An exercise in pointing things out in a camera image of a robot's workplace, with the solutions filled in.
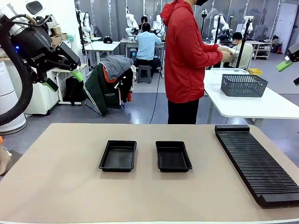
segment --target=black hair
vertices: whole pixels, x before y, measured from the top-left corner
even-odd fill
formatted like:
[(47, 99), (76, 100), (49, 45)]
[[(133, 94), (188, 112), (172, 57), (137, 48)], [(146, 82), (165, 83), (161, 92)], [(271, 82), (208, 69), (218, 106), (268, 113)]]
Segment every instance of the black hair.
[(143, 25), (142, 25), (142, 30), (143, 32), (149, 32), (150, 33), (150, 24), (145, 22)]
[(241, 40), (242, 39), (242, 34), (240, 32), (236, 32), (233, 34), (233, 40)]
[(148, 18), (146, 16), (141, 17), (141, 22), (143, 21), (148, 22)]

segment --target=hand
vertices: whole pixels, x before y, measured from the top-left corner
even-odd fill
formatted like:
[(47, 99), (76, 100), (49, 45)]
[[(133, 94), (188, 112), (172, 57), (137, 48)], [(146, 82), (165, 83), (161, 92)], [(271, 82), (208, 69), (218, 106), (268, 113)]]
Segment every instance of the hand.
[(217, 48), (217, 50), (219, 50), (219, 51), (227, 51), (227, 52), (230, 53), (230, 55), (234, 55), (233, 51), (231, 49), (229, 49), (229, 48), (219, 47), (219, 48)]
[(230, 53), (228, 51), (221, 51), (222, 53), (222, 62), (228, 62), (230, 60)]

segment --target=black tray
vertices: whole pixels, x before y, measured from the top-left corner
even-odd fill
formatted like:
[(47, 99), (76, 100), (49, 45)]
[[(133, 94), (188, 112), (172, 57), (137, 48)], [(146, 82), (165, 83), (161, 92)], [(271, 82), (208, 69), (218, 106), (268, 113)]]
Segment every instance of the black tray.
[(192, 169), (183, 141), (156, 141), (161, 172), (188, 172)]
[(134, 168), (136, 141), (108, 141), (99, 168), (107, 172), (130, 172)]
[(215, 134), (260, 206), (299, 205), (299, 186), (251, 135), (249, 126), (216, 125)]

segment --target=man in red jacket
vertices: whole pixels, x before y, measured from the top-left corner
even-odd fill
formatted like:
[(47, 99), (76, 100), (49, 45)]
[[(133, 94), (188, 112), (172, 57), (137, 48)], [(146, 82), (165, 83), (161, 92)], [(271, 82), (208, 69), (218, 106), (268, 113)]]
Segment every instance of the man in red jacket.
[(168, 124), (196, 124), (199, 99), (204, 96), (205, 67), (227, 62), (232, 54), (217, 44), (202, 42), (192, 6), (207, 0), (174, 0), (161, 13), (167, 26), (165, 87)]

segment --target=dark green jacket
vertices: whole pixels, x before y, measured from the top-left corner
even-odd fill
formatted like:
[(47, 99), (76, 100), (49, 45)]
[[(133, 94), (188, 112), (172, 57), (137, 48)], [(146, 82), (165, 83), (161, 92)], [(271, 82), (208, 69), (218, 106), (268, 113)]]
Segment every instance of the dark green jacket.
[(114, 88), (116, 84), (117, 82), (106, 82), (102, 64), (98, 64), (85, 83), (88, 91), (85, 91), (86, 97), (99, 109), (102, 116), (108, 114), (108, 108), (121, 108), (119, 89)]

